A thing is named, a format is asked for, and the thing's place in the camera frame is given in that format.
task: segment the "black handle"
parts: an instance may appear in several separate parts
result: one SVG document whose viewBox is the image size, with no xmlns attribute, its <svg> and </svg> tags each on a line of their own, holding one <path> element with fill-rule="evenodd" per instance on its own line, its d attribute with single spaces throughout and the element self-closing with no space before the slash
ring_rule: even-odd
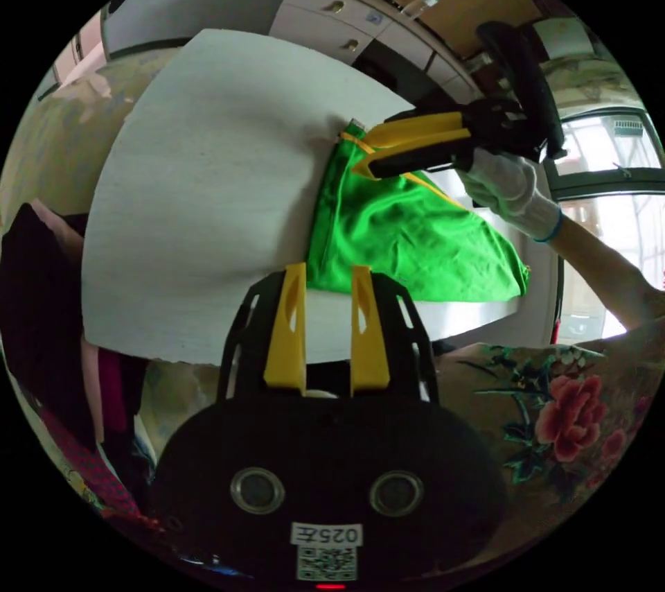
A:
<svg viewBox="0 0 665 592">
<path fill-rule="evenodd" d="M 531 45 L 516 28 L 501 21 L 481 24 L 476 35 L 501 67 L 527 118 L 542 128 L 547 139 L 547 157 L 562 157 L 561 121 L 552 91 Z"/>
</svg>

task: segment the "qr code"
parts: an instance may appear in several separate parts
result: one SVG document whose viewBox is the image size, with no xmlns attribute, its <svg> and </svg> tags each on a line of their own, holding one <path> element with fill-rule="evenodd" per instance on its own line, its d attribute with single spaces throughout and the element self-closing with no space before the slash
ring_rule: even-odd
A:
<svg viewBox="0 0 665 592">
<path fill-rule="evenodd" d="M 298 580 L 356 580 L 355 548 L 298 547 Z"/>
</svg>

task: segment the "white table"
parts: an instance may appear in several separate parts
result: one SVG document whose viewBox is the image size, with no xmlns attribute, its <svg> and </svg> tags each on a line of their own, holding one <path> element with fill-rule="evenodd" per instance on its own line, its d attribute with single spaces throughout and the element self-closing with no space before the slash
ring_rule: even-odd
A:
<svg viewBox="0 0 665 592">
<path fill-rule="evenodd" d="M 337 134 L 411 105 L 320 53 L 206 30 L 146 89 L 104 165 L 82 267 L 85 335 L 145 358 L 218 364 L 248 287 L 305 259 Z M 468 204 L 454 173 L 436 177 Z M 519 239 L 509 229 L 519 250 Z M 310 291 L 309 362 L 348 358 L 349 296 Z M 432 339 L 510 315 L 418 304 Z"/>
</svg>

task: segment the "red flower print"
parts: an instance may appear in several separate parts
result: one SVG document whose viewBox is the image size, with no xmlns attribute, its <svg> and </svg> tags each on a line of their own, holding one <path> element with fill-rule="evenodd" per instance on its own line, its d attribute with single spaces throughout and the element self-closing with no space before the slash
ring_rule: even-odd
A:
<svg viewBox="0 0 665 592">
<path fill-rule="evenodd" d="M 619 429 L 615 430 L 604 442 L 601 448 L 603 458 L 617 458 L 626 445 L 626 433 Z"/>
<path fill-rule="evenodd" d="M 599 424 L 607 410 L 599 400 L 601 379 L 593 375 L 580 382 L 561 376 L 549 390 L 554 400 L 540 411 L 535 436 L 541 444 L 554 444 L 559 462 L 572 462 L 601 435 Z"/>
<path fill-rule="evenodd" d="M 644 413 L 646 413 L 649 407 L 651 407 L 652 402 L 653 398 L 642 396 L 642 398 L 640 398 L 635 404 L 635 415 L 642 416 Z"/>
<path fill-rule="evenodd" d="M 586 486 L 589 490 L 595 490 L 605 480 L 603 472 L 594 472 L 588 479 Z"/>
<path fill-rule="evenodd" d="M 628 437 L 634 437 L 637 434 L 637 431 L 642 427 L 642 419 L 638 419 L 629 429 L 626 431 Z"/>
</svg>

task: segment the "plastic bottle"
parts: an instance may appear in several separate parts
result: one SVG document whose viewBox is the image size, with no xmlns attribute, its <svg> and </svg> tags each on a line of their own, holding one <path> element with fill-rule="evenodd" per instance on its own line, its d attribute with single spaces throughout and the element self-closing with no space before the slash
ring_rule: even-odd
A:
<svg viewBox="0 0 665 592">
<path fill-rule="evenodd" d="M 413 0 L 402 8 L 402 14 L 410 19 L 417 19 L 425 10 L 433 8 L 439 0 Z"/>
</svg>

